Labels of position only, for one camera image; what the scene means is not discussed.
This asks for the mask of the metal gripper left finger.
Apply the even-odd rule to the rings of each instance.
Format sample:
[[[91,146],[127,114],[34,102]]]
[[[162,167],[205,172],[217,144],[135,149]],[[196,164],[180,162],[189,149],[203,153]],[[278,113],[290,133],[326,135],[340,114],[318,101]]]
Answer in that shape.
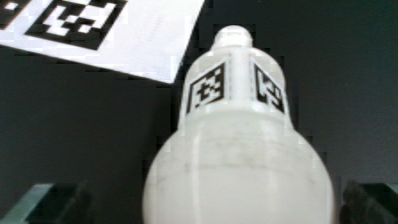
[[[0,219],[0,224],[95,224],[87,185],[34,184]]]

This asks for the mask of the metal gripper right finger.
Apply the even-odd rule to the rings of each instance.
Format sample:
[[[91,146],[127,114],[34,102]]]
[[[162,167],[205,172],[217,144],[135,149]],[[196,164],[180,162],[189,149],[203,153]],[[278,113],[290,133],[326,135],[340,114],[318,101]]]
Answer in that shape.
[[[350,181],[343,201],[340,224],[398,224],[398,183]]]

